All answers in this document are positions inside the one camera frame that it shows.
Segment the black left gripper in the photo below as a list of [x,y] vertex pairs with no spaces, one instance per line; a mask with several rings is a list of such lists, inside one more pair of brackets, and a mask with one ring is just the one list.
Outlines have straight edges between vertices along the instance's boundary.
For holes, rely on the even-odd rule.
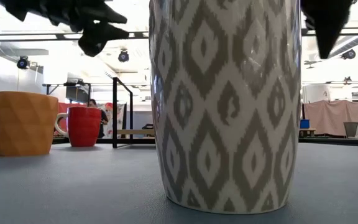
[[83,30],[78,45],[85,55],[95,57],[110,40],[128,39],[129,32],[108,23],[126,24],[127,18],[102,1],[89,0],[0,0],[0,5],[24,22],[28,13],[47,18],[54,26],[65,24],[73,32]]

